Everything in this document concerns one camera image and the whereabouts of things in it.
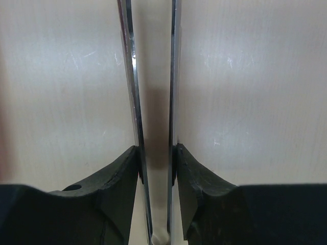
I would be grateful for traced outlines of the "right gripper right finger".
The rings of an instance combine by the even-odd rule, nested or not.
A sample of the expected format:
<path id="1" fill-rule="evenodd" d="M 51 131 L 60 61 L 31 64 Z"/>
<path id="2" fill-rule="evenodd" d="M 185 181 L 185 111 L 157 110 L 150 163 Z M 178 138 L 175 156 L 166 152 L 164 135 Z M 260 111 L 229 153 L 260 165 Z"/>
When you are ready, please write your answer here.
<path id="1" fill-rule="evenodd" d="M 174 164 L 189 244 L 326 244 L 325 184 L 236 186 L 182 144 Z"/>

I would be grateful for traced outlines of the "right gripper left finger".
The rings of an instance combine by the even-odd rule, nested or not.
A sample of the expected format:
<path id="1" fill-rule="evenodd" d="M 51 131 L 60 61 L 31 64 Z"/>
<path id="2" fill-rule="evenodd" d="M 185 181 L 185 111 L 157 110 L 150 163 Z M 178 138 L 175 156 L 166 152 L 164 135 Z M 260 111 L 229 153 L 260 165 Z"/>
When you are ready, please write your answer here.
<path id="1" fill-rule="evenodd" d="M 1 185 L 1 244 L 127 244 L 138 162 L 132 146 L 62 191 Z"/>

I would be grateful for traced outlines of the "steel serving tongs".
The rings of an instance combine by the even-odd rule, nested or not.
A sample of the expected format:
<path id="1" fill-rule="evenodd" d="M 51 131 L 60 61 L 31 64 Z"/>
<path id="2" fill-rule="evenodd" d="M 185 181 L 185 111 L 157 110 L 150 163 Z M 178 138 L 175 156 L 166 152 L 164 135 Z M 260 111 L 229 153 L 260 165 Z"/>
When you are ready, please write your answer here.
<path id="1" fill-rule="evenodd" d="M 135 38 L 132 21 L 131 1 L 117 1 L 121 25 L 122 46 L 125 62 L 125 71 L 127 85 L 129 90 L 130 105 L 133 118 L 133 128 L 135 143 L 139 148 L 141 166 L 139 167 L 139 176 L 142 181 L 145 201 L 145 215 L 147 225 L 148 243 L 152 244 L 156 238 L 153 235 L 152 216 L 149 197 L 149 183 L 147 175 L 147 164 L 145 154 L 145 141 L 143 132 L 143 122 L 141 115 L 141 103 L 139 97 L 139 83 L 137 75 L 137 61 Z M 170 51 L 170 98 L 169 98 L 169 140 L 168 140 L 168 194 L 167 194 L 167 228 L 166 234 L 168 241 L 165 244 L 172 244 L 172 216 L 173 216 L 173 186 L 176 178 L 176 166 L 174 155 L 176 150 L 176 115 L 177 109 L 176 88 L 178 83 L 178 62 L 179 62 L 179 38 L 181 21 L 181 1 L 172 1 L 171 17 L 171 51 Z"/>

